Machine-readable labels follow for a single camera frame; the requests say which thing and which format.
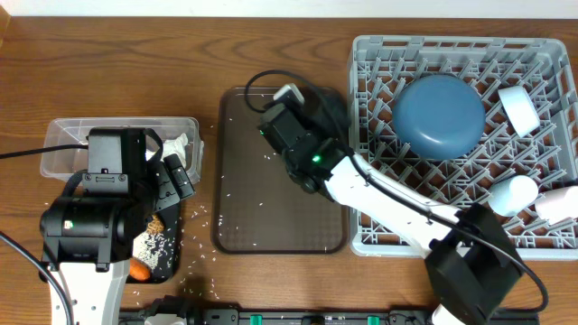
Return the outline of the white tissue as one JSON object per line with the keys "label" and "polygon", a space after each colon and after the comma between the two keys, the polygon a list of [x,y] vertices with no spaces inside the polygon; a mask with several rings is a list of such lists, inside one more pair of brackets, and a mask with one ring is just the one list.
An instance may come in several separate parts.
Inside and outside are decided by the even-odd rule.
{"label": "white tissue", "polygon": [[165,140],[163,142],[163,154],[162,160],[172,154],[176,154],[179,158],[181,164],[185,166],[186,163],[186,145],[189,143],[189,139],[185,133],[182,133],[175,139]]}

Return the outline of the brown food scrap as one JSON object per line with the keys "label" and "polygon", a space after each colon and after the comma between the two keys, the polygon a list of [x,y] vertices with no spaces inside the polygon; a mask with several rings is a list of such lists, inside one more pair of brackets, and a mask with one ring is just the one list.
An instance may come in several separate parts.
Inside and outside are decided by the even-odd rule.
{"label": "brown food scrap", "polygon": [[152,218],[147,223],[145,231],[153,236],[160,234],[164,231],[164,223],[156,214],[153,214]]}

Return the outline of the blue plate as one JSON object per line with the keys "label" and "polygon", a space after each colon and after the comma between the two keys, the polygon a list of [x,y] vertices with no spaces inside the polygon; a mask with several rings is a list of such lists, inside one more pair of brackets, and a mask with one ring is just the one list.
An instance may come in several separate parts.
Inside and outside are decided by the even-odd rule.
{"label": "blue plate", "polygon": [[477,145],[485,126],[478,93],[449,75],[415,80],[395,100],[392,113],[398,139],[424,159],[465,155]]}

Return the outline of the orange carrot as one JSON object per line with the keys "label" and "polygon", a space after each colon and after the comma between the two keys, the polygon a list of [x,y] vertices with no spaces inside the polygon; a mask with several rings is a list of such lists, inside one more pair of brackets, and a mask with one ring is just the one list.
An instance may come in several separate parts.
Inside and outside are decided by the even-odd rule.
{"label": "orange carrot", "polygon": [[151,278],[151,270],[139,260],[131,258],[129,275],[138,282],[147,282]]}

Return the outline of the white paper cup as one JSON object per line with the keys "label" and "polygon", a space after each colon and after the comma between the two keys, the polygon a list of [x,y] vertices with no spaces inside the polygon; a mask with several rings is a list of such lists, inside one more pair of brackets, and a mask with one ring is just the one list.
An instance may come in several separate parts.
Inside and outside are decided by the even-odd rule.
{"label": "white paper cup", "polygon": [[513,217],[538,196],[537,184],[526,175],[517,175],[493,184],[489,189],[490,208],[504,217]]}

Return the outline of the light blue rice bowl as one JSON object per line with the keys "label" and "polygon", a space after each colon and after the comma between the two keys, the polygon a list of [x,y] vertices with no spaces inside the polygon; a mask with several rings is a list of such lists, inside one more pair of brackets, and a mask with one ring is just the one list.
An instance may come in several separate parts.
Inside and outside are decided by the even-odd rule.
{"label": "light blue rice bowl", "polygon": [[532,99],[522,86],[499,89],[498,95],[508,120],[519,137],[529,135],[540,126]]}

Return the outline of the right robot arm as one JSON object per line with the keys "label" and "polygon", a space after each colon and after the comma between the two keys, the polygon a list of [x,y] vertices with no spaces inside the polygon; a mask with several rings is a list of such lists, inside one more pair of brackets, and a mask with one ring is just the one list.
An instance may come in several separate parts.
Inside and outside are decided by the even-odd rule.
{"label": "right robot arm", "polygon": [[490,209],[429,200],[283,104],[269,108],[258,129],[304,191],[372,217],[416,250],[441,303],[433,324],[488,324],[522,276],[521,258]]}

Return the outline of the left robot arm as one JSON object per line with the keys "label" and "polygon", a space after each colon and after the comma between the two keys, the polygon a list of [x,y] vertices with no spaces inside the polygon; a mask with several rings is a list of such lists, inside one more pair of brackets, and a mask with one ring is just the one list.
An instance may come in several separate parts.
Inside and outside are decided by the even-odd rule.
{"label": "left robot arm", "polygon": [[95,127],[88,167],[74,173],[42,214],[42,264],[54,324],[116,324],[135,238],[154,218],[175,221],[194,193],[179,158],[146,141],[151,128]]}

